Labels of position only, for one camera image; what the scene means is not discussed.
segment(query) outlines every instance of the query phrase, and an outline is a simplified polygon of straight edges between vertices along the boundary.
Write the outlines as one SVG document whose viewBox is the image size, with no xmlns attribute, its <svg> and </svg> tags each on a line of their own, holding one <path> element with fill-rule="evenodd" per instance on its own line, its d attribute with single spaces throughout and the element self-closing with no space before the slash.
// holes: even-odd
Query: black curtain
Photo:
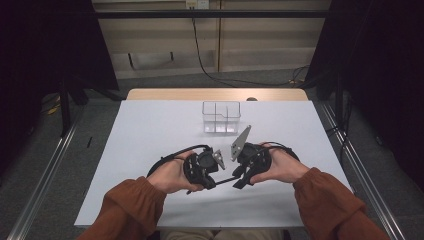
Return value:
<svg viewBox="0 0 424 240">
<path fill-rule="evenodd" d="M 340 10 L 361 17 L 326 19 L 307 81 L 325 99 L 340 76 L 401 168 L 424 189 L 424 2 L 333 0 L 331 11 Z"/>
<path fill-rule="evenodd" d="M 81 90 L 79 76 L 103 89 L 118 89 L 90 0 L 0 2 L 0 173 L 36 125 L 41 99 Z"/>
</svg>

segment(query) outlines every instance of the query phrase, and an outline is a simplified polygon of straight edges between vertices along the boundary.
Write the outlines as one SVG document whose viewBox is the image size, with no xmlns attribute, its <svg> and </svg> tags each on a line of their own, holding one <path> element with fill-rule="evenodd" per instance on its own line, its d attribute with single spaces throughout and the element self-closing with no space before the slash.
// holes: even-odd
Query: tan table surface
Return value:
<svg viewBox="0 0 424 240">
<path fill-rule="evenodd" d="M 127 100 L 307 101 L 302 89 L 287 88 L 136 88 Z"/>
</svg>

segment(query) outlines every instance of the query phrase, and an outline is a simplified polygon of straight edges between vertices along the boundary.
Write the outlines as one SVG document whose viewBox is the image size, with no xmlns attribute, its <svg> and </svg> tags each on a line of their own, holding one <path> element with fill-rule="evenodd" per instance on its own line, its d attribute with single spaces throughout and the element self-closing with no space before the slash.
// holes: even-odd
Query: pants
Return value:
<svg viewBox="0 0 424 240">
<path fill-rule="evenodd" d="M 161 240 L 283 240 L 278 229 L 265 230 L 165 230 Z"/>
</svg>

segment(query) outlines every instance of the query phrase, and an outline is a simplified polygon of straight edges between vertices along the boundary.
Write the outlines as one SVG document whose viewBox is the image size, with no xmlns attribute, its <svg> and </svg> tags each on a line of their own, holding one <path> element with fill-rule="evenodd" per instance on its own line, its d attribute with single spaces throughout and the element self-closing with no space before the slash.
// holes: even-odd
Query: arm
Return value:
<svg viewBox="0 0 424 240">
<path fill-rule="evenodd" d="M 365 203 L 330 174 L 312 168 L 294 188 L 312 239 L 389 239 L 367 217 Z"/>
<path fill-rule="evenodd" d="M 251 183 L 294 183 L 302 221 L 314 240 L 389 239 L 365 214 L 365 204 L 330 174 L 309 169 L 286 152 L 271 149 L 270 169 Z"/>
<path fill-rule="evenodd" d="M 185 159 L 191 152 L 178 156 Z M 147 179 L 125 180 L 108 191 L 96 219 L 78 240 L 142 239 L 151 235 L 162 215 L 166 194 L 182 189 L 199 191 L 183 173 L 183 161 L 175 159 L 160 166 Z"/>
</svg>

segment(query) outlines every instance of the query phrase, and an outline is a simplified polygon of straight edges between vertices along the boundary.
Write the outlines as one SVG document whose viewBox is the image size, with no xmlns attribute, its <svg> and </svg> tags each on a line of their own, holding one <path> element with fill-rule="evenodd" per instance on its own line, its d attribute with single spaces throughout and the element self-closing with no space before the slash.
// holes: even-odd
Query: person's right hand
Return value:
<svg viewBox="0 0 424 240">
<path fill-rule="evenodd" d="M 286 183 L 294 183 L 301 178 L 309 168 L 290 156 L 282 149 L 274 148 L 269 150 L 272 163 L 268 171 L 257 174 L 250 178 L 250 183 L 255 184 L 266 180 L 278 180 Z"/>
</svg>

